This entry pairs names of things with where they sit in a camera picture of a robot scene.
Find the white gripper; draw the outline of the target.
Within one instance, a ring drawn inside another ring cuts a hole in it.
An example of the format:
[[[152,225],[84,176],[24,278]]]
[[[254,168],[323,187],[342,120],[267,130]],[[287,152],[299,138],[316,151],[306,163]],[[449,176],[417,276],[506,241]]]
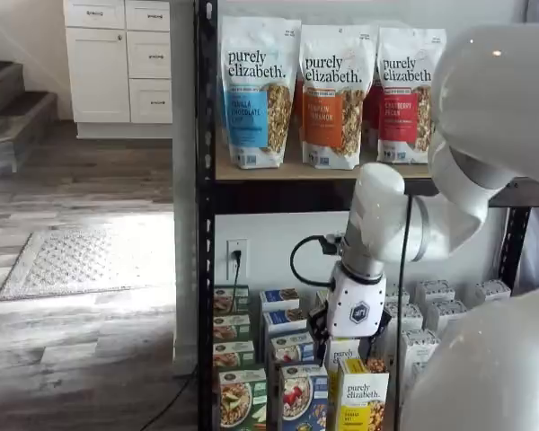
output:
[[[355,277],[341,263],[332,271],[332,288],[327,304],[314,307],[307,318],[315,344],[314,358],[324,363],[331,337],[368,339],[367,358],[373,357],[383,341],[392,315],[384,310],[386,277]]]

